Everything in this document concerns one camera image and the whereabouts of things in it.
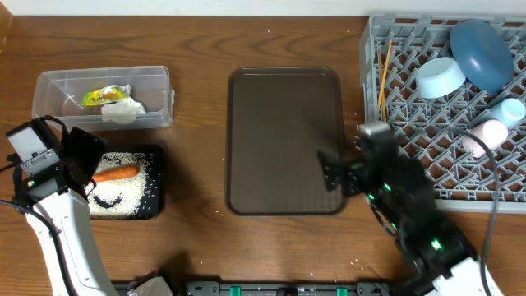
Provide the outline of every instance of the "plastic food container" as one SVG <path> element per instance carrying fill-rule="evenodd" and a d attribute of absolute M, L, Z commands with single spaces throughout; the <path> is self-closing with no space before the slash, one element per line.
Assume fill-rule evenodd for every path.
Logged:
<path fill-rule="evenodd" d="M 103 121 L 103 105 L 81 106 L 86 92 L 126 84 L 131 85 L 131 97 L 145 108 L 145 113 L 137 115 L 133 123 Z M 78 127 L 88 132 L 169 127 L 173 122 L 174 96 L 168 69 L 162 66 L 49 71 L 37 80 L 32 116 L 51 115 L 69 130 Z"/>

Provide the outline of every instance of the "wooden table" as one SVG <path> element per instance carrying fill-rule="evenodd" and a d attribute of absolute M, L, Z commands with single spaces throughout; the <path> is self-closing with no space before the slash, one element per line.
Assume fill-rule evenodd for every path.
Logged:
<path fill-rule="evenodd" d="M 37 76 L 58 69 L 164 65 L 177 91 L 171 127 L 99 132 L 157 143 L 167 156 L 166 208 L 147 221 L 96 220 L 112 280 L 164 268 L 174 280 L 402 280 L 409 271 L 362 198 L 330 217 L 244 218 L 224 204 L 227 79 L 238 67 L 327 66 L 341 79 L 347 137 L 362 123 L 358 40 L 366 17 L 16 17 L 0 55 L 0 133 L 31 119 Z M 2 155 L 12 153 L 0 141 Z M 0 198 L 11 199 L 11 173 Z M 486 214 L 451 214 L 480 250 Z M 507 295 L 526 293 L 526 216 L 500 215 L 489 268 Z M 38 241 L 0 208 L 2 294 L 49 295 Z"/>

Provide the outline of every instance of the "brown tray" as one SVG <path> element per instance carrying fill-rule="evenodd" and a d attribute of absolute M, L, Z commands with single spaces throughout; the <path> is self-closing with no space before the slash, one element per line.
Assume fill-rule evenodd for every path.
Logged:
<path fill-rule="evenodd" d="M 243 68 L 228 83 L 225 202 L 238 215 L 330 215 L 316 152 L 341 156 L 339 78 L 326 67 Z"/>

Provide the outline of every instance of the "wooden chopsticks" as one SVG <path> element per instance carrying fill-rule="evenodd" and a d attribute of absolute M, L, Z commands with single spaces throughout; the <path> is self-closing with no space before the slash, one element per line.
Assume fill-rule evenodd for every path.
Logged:
<path fill-rule="evenodd" d="M 382 69 L 382 55 L 381 50 L 378 49 L 378 69 L 379 74 L 382 73 L 380 94 L 378 95 L 378 109 L 382 110 L 381 116 L 383 121 L 387 121 L 387 105 L 385 104 L 385 79 L 387 78 L 387 68 L 389 67 L 391 45 L 393 40 L 389 41 L 389 48 L 387 49 L 387 57 L 385 58 L 385 68 Z"/>

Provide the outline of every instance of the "food wrapper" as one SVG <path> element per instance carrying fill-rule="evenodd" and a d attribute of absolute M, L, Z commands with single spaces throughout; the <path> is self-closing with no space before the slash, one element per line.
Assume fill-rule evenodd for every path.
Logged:
<path fill-rule="evenodd" d="M 127 99 L 130 97 L 132 87 L 125 86 L 106 86 L 100 90 L 91 91 L 84 95 L 81 102 L 82 106 L 96 106 L 101 104 L 112 103 L 120 99 Z"/>

